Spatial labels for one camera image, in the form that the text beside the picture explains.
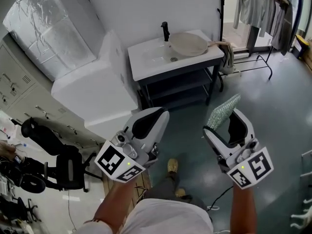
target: clothing rack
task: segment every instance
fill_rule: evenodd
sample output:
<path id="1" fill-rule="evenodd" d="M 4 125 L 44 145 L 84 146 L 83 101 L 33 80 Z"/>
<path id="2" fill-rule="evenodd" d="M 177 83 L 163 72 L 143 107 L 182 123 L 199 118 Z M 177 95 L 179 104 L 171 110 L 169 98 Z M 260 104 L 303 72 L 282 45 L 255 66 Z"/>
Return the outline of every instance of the clothing rack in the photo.
<path id="1" fill-rule="evenodd" d="M 225 0 L 221 0 L 221 10 L 220 10 L 220 9 L 217 9 L 218 12 L 219 12 L 219 14 L 220 14 L 220 19 L 221 19 L 220 41 L 222 41 L 222 37 L 223 37 L 224 2 L 225 2 Z M 240 73 L 240 72 L 251 71 L 251 70 L 255 70 L 255 69 L 269 68 L 270 71 L 271 71 L 271 74 L 270 74 L 270 76 L 269 76 L 269 80 L 270 80 L 271 77 L 272 77 L 272 75 L 273 75 L 273 71 L 272 71 L 272 68 L 268 65 L 268 60 L 269 60 L 269 58 L 270 58 L 270 55 L 271 55 L 271 53 L 272 53 L 272 50 L 273 50 L 273 46 L 271 46 L 269 55 L 268 55 L 268 57 L 267 57 L 266 60 L 264 60 L 264 58 L 263 58 L 261 55 L 258 55 L 256 60 L 247 60 L 247 61 L 241 61 L 241 62 L 236 62 L 236 63 L 234 63 L 234 64 L 239 64 L 239 63 L 245 63 L 245 62 L 252 62 L 252 61 L 259 61 L 259 60 L 262 60 L 262 61 L 265 62 L 266 66 L 259 67 L 259 68 L 246 69 L 246 70 L 243 70 L 243 71 L 235 71 L 235 72 L 233 72 L 233 74 Z M 220 92 L 222 92 L 222 91 L 223 91 L 223 88 L 224 88 L 222 76 L 226 76 L 226 75 L 227 75 L 227 74 L 222 74 L 222 75 L 221 75 L 220 73 L 218 73 L 218 77 L 219 77 L 220 82 L 221 82 Z"/>

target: sink basin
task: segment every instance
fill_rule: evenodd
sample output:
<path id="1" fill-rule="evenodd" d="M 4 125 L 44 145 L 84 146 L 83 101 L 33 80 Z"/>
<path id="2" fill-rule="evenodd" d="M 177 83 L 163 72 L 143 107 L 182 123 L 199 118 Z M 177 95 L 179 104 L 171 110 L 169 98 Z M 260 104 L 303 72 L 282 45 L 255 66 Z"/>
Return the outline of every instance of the sink basin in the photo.
<path id="1" fill-rule="evenodd" d="M 211 41 L 201 30 L 191 30 L 187 33 L 198 35 L 207 42 Z M 208 51 L 200 56 L 183 56 L 169 47 L 163 37 L 129 47 L 128 53 L 135 81 L 224 56 L 216 45 L 209 47 Z"/>

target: faucet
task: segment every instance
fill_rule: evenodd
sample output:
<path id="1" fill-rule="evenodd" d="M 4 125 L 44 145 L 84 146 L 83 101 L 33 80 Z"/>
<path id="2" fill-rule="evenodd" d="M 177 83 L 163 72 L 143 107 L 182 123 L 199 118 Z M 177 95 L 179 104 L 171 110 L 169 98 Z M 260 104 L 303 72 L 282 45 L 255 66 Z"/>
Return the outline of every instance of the faucet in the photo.
<path id="1" fill-rule="evenodd" d="M 169 40 L 169 30 L 168 30 L 168 23 L 165 21 L 161 24 L 161 27 L 164 31 L 164 38 L 165 38 L 165 41 L 168 41 Z"/>

